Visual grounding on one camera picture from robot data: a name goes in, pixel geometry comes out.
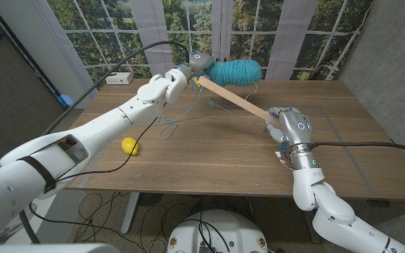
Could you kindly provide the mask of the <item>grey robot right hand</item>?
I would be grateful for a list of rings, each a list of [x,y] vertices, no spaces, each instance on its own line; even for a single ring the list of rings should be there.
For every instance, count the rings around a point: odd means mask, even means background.
[[[272,139],[278,143],[288,142],[290,145],[310,143],[312,127],[308,116],[303,115],[297,108],[273,107],[267,110],[273,118],[277,118],[280,126],[266,122],[266,127]]]

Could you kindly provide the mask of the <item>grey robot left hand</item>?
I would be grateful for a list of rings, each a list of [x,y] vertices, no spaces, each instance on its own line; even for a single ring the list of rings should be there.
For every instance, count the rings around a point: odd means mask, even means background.
[[[191,69],[191,76],[196,77],[214,64],[214,58],[206,53],[196,51],[189,56],[188,66]]]

